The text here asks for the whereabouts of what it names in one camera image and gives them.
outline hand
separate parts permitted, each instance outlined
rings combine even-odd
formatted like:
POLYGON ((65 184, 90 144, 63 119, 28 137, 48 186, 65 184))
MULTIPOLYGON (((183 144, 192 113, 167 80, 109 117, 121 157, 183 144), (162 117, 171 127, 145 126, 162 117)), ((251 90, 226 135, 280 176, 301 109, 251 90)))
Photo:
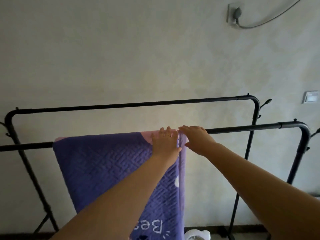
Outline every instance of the hand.
POLYGON ((203 127, 183 125, 179 130, 189 139, 185 146, 201 156, 206 156, 212 144, 216 143, 203 127))
POLYGON ((169 168, 177 160, 181 147, 177 147, 178 131, 174 131, 171 137, 171 128, 167 127, 166 131, 162 127, 159 130, 159 137, 152 133, 152 157, 166 163, 169 168))

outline left hand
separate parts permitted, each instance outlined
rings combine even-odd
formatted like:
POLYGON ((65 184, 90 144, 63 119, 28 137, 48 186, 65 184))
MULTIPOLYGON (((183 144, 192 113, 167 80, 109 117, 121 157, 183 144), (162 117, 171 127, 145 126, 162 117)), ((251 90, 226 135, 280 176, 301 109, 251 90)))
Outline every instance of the left hand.
POLYGON ((159 130, 159 137, 155 137, 152 133, 152 157, 155 157, 168 166, 172 166, 177 160, 181 147, 177 147, 178 131, 174 131, 171 137, 171 128, 167 127, 166 130, 162 127, 159 130))

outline quilted pattern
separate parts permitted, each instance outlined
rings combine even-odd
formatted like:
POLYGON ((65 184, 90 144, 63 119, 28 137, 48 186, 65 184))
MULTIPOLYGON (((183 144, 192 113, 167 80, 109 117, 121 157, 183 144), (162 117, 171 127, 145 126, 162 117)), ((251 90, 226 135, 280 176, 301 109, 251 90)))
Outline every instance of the quilted pattern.
MULTIPOLYGON (((179 135, 179 146, 185 136, 179 135)), ((97 197, 140 167, 152 153, 141 133, 68 137, 53 144, 58 164, 76 209, 97 197)), ((183 239, 185 148, 152 193, 132 240, 183 239), (179 176, 179 187, 175 181, 179 176)))

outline clothes drying rack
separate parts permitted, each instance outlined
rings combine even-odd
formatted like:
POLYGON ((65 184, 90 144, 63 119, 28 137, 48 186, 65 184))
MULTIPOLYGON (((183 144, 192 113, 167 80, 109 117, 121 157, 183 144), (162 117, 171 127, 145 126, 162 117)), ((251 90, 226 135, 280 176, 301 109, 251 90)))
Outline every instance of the clothes drying rack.
MULTIPOLYGON (((0 122, 8 131, 6 133, 7 136, 9 136, 13 142, 14 145, 2 145, 0 146, 0 152, 3 151, 18 151, 22 162, 30 176, 30 179, 38 193, 38 196, 42 202, 43 209, 46 213, 45 217, 39 224, 39 226, 34 231, 34 236, 38 234, 38 232, 41 230, 42 226, 50 220, 52 223, 52 226, 57 232, 59 230, 59 227, 56 223, 56 220, 54 218, 53 212, 51 210, 51 207, 49 203, 47 202, 43 191, 38 183, 38 180, 34 174, 34 171, 29 163, 29 160, 24 153, 24 150, 30 150, 30 149, 41 149, 41 148, 51 148, 53 146, 53 142, 40 142, 40 143, 28 143, 28 144, 21 144, 18 138, 18 134, 14 128, 14 125, 12 123, 12 119, 15 115, 23 115, 23 114, 34 114, 34 113, 48 113, 48 112, 62 112, 62 111, 78 111, 78 110, 93 110, 93 109, 116 109, 116 108, 131 108, 131 107, 144 107, 144 106, 159 106, 159 105, 174 105, 174 104, 191 104, 191 103, 207 103, 207 102, 219 102, 219 101, 242 101, 242 100, 252 100, 254 102, 254 112, 252 117, 251 125, 248 126, 237 126, 237 127, 226 127, 226 128, 216 128, 216 129, 206 129, 206 131, 209 134, 221 134, 221 133, 232 133, 232 132, 244 132, 244 131, 250 131, 249 133, 249 139, 245 151, 244 158, 248 160, 250 148, 254 136, 254 131, 256 130, 267 130, 267 129, 284 129, 284 128, 294 128, 299 127, 301 129, 301 139, 298 145, 297 153, 294 158, 287 183, 292 184, 294 177, 296 175, 296 172, 298 170, 300 161, 302 159, 302 156, 308 149, 308 143, 310 140, 310 131, 308 126, 303 123, 299 122, 296 119, 294 121, 287 121, 287 122, 278 122, 273 124, 261 124, 256 125, 257 119, 261 116, 259 115, 260 108, 262 108, 265 104, 268 104, 271 99, 267 100, 266 103, 264 103, 262 106, 260 106, 259 100, 252 95, 244 96, 232 96, 232 97, 216 97, 216 98, 201 98, 201 99, 187 99, 187 100, 172 100, 172 101, 159 101, 159 102, 144 102, 144 103, 127 103, 127 104, 106 104, 106 105, 92 105, 92 106, 75 106, 75 107, 58 107, 58 108, 40 108, 40 109, 19 109, 16 108, 15 110, 10 111, 7 113, 4 119, 4 123, 0 122)), ((230 226, 225 228, 225 235, 230 239, 234 240, 234 236, 232 234, 232 228, 234 225, 234 219, 236 216, 236 211, 238 207, 239 202, 239 194, 237 193, 233 212, 231 216, 230 226)))

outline white wall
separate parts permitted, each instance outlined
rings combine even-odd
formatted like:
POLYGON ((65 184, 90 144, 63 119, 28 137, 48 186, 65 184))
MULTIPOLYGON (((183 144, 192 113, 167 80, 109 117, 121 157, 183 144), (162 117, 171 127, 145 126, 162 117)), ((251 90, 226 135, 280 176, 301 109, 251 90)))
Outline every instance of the white wall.
MULTIPOLYGON (((0 0, 0 118, 19 108, 81 106, 246 95, 265 106, 259 124, 320 126, 320 104, 301 104, 320 90, 320 0, 303 0, 265 26, 226 24, 238 0, 0 0)), ((252 24, 294 0, 241 0, 252 24)), ((205 128, 251 123, 251 101, 18 115, 23 143, 58 136, 205 128)), ((0 127, 0 144, 12 144, 0 127)), ((244 155, 248 133, 215 139, 244 155)), ((286 179, 299 129, 258 131, 249 160, 286 179)), ((294 185, 320 190, 320 136, 310 144, 294 185)), ((0 157, 0 232, 31 232, 44 212, 17 152, 0 157)), ((26 151, 59 226, 75 214, 51 149, 26 151)), ((235 191, 204 158, 186 165, 186 226, 229 224, 235 191)), ((236 224, 258 223, 241 201, 236 224)), ((52 230, 46 224, 45 231, 52 230)))

